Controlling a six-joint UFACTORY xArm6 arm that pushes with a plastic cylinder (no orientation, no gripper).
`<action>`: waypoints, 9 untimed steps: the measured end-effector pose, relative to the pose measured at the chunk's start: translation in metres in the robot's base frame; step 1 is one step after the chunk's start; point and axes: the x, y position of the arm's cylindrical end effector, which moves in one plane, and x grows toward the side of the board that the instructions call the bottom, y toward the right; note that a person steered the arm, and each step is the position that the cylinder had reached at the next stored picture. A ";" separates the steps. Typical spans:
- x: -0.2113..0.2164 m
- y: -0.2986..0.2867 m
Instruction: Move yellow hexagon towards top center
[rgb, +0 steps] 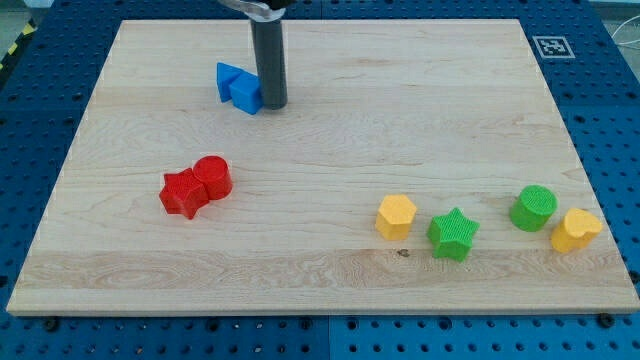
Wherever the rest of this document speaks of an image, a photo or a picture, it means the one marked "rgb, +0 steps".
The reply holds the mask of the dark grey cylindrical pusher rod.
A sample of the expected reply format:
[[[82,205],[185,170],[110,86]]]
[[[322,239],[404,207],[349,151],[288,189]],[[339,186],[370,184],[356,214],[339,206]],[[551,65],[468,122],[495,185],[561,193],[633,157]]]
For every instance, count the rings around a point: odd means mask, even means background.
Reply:
[[[270,110],[281,109],[288,102],[281,21],[251,20],[250,25],[264,107]]]

